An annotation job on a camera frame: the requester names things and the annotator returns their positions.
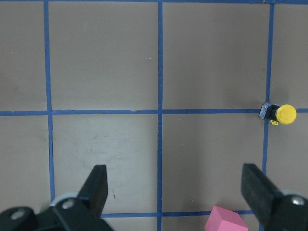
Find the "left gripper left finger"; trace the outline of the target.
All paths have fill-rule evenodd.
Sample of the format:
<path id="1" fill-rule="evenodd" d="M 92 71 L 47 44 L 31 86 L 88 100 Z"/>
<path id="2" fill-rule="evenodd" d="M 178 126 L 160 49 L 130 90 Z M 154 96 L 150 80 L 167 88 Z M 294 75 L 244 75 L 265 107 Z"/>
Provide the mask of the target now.
<path id="1" fill-rule="evenodd" d="M 112 231 L 101 214 L 108 196 L 105 165 L 92 169 L 77 196 L 67 197 L 35 214 L 30 207 L 0 213 L 2 231 Z"/>

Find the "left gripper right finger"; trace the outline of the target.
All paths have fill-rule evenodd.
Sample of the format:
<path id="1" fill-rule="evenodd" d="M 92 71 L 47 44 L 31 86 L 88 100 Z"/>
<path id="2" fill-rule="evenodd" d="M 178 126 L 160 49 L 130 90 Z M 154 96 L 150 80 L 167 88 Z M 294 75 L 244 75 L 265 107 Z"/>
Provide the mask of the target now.
<path id="1" fill-rule="evenodd" d="M 255 165 L 242 167 L 241 193 L 265 231 L 306 231 L 308 199 L 281 191 Z"/>

